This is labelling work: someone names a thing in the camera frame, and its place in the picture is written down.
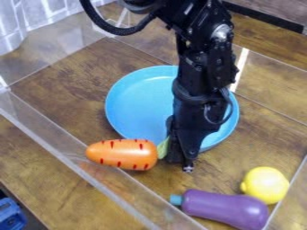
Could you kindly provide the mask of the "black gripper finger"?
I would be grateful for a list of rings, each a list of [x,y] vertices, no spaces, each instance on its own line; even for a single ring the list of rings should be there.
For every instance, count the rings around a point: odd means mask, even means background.
[[[201,143],[209,135],[209,131],[180,131],[177,134],[180,163],[185,173],[191,173],[195,169]]]
[[[176,128],[173,116],[169,116],[165,121],[167,127],[167,155],[165,161],[171,164],[183,163],[183,148],[179,140],[179,130]]]

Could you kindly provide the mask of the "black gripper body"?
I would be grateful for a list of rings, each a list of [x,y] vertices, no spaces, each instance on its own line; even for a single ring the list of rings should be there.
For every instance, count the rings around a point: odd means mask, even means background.
[[[172,82],[172,115],[168,117],[168,136],[172,141],[203,141],[220,131],[233,112],[229,90],[223,87],[211,93],[192,95],[180,82]]]

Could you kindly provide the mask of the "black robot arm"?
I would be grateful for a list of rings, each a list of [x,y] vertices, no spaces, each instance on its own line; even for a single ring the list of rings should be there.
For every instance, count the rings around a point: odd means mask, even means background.
[[[228,121],[228,90],[239,72],[232,53],[231,14],[220,0],[120,0],[133,13],[152,13],[175,30],[179,55],[167,119],[165,161],[189,173],[203,140]]]

